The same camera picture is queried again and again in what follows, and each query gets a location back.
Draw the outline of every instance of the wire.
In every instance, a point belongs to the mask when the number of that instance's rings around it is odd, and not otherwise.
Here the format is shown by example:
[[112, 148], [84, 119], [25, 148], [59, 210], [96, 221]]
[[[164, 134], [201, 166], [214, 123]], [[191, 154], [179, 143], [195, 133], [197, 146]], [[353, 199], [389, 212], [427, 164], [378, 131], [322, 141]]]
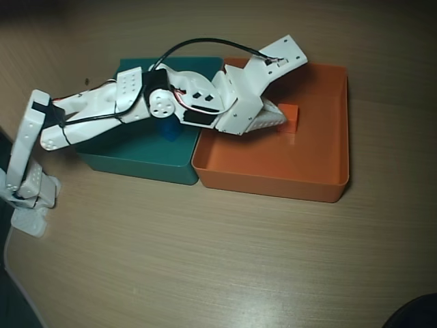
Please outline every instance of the wire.
[[266, 60], [277, 61], [277, 60], [280, 59], [280, 58], [275, 58], [275, 57], [270, 57], [270, 56], [264, 55], [263, 53], [260, 53], [258, 50], [249, 48], [248, 46], [243, 46], [242, 44], [238, 44], [238, 43], [235, 43], [235, 42], [232, 42], [232, 41], [228, 41], [228, 40], [224, 40], [224, 39], [218, 39], [218, 38], [195, 38], [195, 39], [190, 39], [190, 40], [187, 40], [187, 41], [183, 41], [183, 42], [173, 46], [172, 48], [170, 48], [164, 55], [162, 55], [161, 57], [158, 58], [158, 60], [152, 66], [150, 71], [155, 70], [168, 56], [170, 56], [172, 53], [174, 53], [179, 48], [182, 48], [183, 46], [186, 46], [188, 44], [199, 43], [199, 42], [213, 42], [213, 43], [226, 44], [227, 46], [233, 46], [235, 48], [239, 48], [239, 49], [241, 49], [243, 51], [246, 51], [248, 53], [251, 53], [252, 55], [264, 58]]

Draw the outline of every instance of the wood grain surface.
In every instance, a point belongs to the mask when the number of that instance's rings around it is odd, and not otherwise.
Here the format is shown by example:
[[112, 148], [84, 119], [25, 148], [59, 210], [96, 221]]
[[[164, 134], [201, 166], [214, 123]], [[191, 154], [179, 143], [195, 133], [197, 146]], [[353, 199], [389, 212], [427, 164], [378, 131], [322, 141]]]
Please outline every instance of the wood grain surface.
[[[111, 76], [121, 57], [196, 36], [259, 48], [290, 33], [310, 60], [347, 66], [352, 171], [341, 200], [323, 204], [104, 174], [73, 152], [44, 154], [63, 182], [58, 205], [43, 238], [13, 232], [8, 259], [49, 326], [381, 327], [435, 292], [434, 12], [389, 2], [71, 3], [65, 31], [84, 60], [74, 87]], [[63, 69], [57, 81], [69, 78]]]

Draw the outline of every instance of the small block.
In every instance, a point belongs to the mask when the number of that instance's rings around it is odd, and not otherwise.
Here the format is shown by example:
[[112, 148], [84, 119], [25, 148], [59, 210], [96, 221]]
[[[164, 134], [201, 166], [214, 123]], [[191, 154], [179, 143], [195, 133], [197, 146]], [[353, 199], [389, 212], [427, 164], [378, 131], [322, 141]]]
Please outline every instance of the small block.
[[287, 118], [287, 122], [278, 125], [277, 130], [283, 133], [296, 133], [298, 128], [298, 106], [291, 104], [279, 104], [278, 108]]

